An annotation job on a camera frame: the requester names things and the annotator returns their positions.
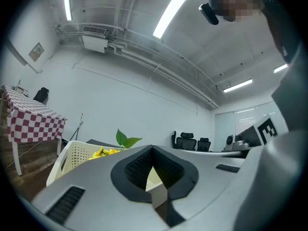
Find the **air vent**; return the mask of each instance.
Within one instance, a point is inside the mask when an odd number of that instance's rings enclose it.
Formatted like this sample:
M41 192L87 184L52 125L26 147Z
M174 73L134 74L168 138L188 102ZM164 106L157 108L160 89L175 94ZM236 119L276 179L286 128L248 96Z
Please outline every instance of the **air vent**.
M239 167L233 167L233 166L228 166L224 164L219 164L216 166L216 168L223 170L223 171L231 172L231 173L237 173L240 170Z
M63 225L81 199L84 192L84 189L71 187L46 213L46 216Z
M103 36L105 36L106 31L107 31L106 29L92 27L92 26L84 26L83 29L81 30L81 32L84 32L84 33L94 33L94 34L103 35Z

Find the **chair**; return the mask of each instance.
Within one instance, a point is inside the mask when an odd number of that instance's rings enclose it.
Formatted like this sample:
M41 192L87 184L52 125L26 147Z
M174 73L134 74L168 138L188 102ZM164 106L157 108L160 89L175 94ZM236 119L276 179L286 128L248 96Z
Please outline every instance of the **chair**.
M173 147L174 149L177 149L177 144L175 143L176 134L177 134L177 132L174 131L174 134L171 135L172 147Z
M208 141L208 138L200 138L198 141L198 148L197 151L199 152L208 152L210 148L211 142Z
M49 92L48 89L42 87L41 90L39 90L35 95L34 100L43 103L48 97L48 92Z
M197 140L193 140L193 133L181 133L181 137L177 138L178 149L194 151Z
M174 134L171 135L171 141L172 141L172 147L174 149L182 149L182 150L190 150L193 151L197 141L192 140L193 138L193 133L181 133L181 137L176 139L176 131L174 131Z
M197 140L187 139L187 138L177 138L177 149L183 149L188 151L194 151L197 144Z

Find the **pipe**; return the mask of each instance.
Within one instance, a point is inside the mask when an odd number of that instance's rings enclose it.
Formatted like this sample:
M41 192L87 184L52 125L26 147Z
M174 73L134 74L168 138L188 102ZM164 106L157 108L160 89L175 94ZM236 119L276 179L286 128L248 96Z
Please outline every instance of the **pipe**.
M115 43L117 44L123 44L125 46L125 49L128 49L128 43L126 42L122 42L122 41L119 41L119 40L115 40Z
M157 70L157 73L159 73L160 75L163 75L164 77L167 77L168 79L172 80L172 82L176 83L177 85L181 86L182 88L186 89L187 91L189 91L190 93L194 94L195 96L199 97L200 99L204 100L206 99L206 103L213 103L213 105L217 105L215 102L213 102L213 100L211 100L207 95L205 95L203 92L201 92L198 88L194 87L193 85L191 85L189 82L187 82L185 79L183 79L182 77L178 76L177 74L173 73L172 71L170 71L169 69L165 68L164 66L162 66L161 64L158 64L144 56L141 56L140 54L137 54L137 53L134 53L132 51L127 51L127 50L123 50L122 49L122 52L124 54L129 54L129 55L132 55L134 57L137 57L139 59L142 59L154 66L160 66L160 69ZM162 73L161 72L161 69L164 70L165 72L167 72L169 75L171 76L168 76L167 74L165 73Z
M127 56L127 55L125 55L125 54L122 54L122 56L125 57L125 58L127 58L127 59L130 59L130 60L132 60L132 61L134 61L134 62L136 62L136 63L139 63L139 64L141 64L141 65L143 65L143 66L145 66L145 67L147 67L147 68L149 68L149 69L151 69L151 70L153 70L153 71L155 70L155 68L151 67L150 65L148 65L148 64L146 64L146 63L144 63L144 62L139 61L139 60L136 59L136 58L133 58L133 57L131 57L131 56Z
M108 44L108 45L109 45L110 47L114 48L114 50L115 50L115 55L122 56L121 54L116 53L116 46L113 46L113 45L110 45L110 44Z
M146 61L146 62L148 62L148 63L150 63L150 64L153 64L153 65L155 65L155 66L158 66L158 63L157 63L157 62L154 62L154 61L152 61L152 60L150 60L150 59L148 59L148 58L146 58L146 57L144 57L144 56L142 56L142 55L140 55L140 54L137 54L137 53L135 53L135 52L128 51L128 50L124 50L124 49L122 49L122 52L125 53L125 54L128 54L128 55L135 56L135 57L137 57L137 58L139 58L139 59L142 59L142 60L144 60L144 61Z
M120 48L121 50L124 49L124 46L123 45L119 45L119 44L114 44L114 43L108 43L108 45L112 45L112 46L115 46L115 47L118 47Z
M142 56L142 55L140 55L140 54L134 53L134 52L132 52L132 51L127 51L127 50L123 50L123 49L122 49L122 52L125 53L125 54L129 54L129 55L135 56L135 57L137 57L137 58L139 58L139 59L142 59L142 60L144 60L144 61L146 61L146 62L148 62L148 63L150 63L150 64L153 64L153 65L155 65L155 66L158 66L158 65L159 65L158 63L156 63L156 62L154 62L154 61L152 61L152 60L150 60L150 59L148 59L148 58L146 58L146 57L144 57L144 56ZM160 69L163 69L164 71L166 71L166 72L169 73L170 75L176 77L176 78L179 79L181 82L185 83L187 86L189 86L190 88L192 88L194 91L198 92L200 95L205 96L205 98L208 99L210 102L213 102L212 99L210 99L207 95L205 95L203 92L201 92L198 88L194 87L194 86L191 85L188 81L186 81L186 80L183 79L182 77L176 75L176 74L175 74L174 72L172 72L171 70L169 70L169 69L163 67L162 65L160 66Z
M128 16L127 16L127 20L126 20L126 24L125 24L125 28L128 28L129 21L130 21L131 11L132 11L132 9L134 7L135 1L136 0L131 0L130 7L129 7L129 12L128 12Z
M66 24L63 24L64 26L65 25L74 25L74 24L78 24L78 25L98 25L98 26L106 26L106 27L111 27L111 28L116 28L116 29L121 29L122 31L124 31L124 29L120 26L114 26L114 25L108 25L108 24L101 24L101 23L66 23ZM203 71L201 70L197 65L195 65L194 63L192 63L189 59L187 59L185 56L182 56L181 54L179 54L178 52L176 52L175 50L171 49L169 46L163 44L162 42L160 41L157 41L156 39L153 39L151 37L148 37L144 34L141 34L141 33L137 33L133 30L129 30L129 29L126 29L128 32L130 33L133 33L133 34L136 34L136 35L139 35L141 37L144 37L148 40L151 40L151 41L154 41L160 45L162 45L163 47L166 47L167 49L169 49L170 51L172 51L173 53L175 53L176 55L178 55L179 57L181 57L182 59L185 59L187 62L189 62L191 65L193 65L195 68L197 68L204 76L206 76L213 84L215 84L215 82Z
M157 54L156 52L153 52L153 51L151 51L151 50L145 49L144 47L140 46L139 44L137 44L137 43L135 43L135 42L132 43L132 42L130 42L129 40L128 40L128 42L129 42L128 44L131 45L132 47L138 48L138 49L143 50L143 51L145 51L145 52L148 52L148 53L150 53L150 54L152 54L152 55L155 55L155 56L157 56L157 57L163 59L164 61L168 62L169 64L171 64L171 65L173 65L173 66L175 66L175 67L178 67L178 68L182 69L183 71L185 71L186 73L188 73L189 75L191 75L193 78L195 78L201 85L203 85L205 88L207 88L214 96L217 96L207 85L205 85L203 82L199 81L199 79L197 79L195 75L193 75L192 73L190 73L187 69L185 69L185 68L182 67L181 65L176 64L176 63L170 61L168 58L166 58L166 57L164 57L164 56L162 56L162 55L160 55L160 54Z

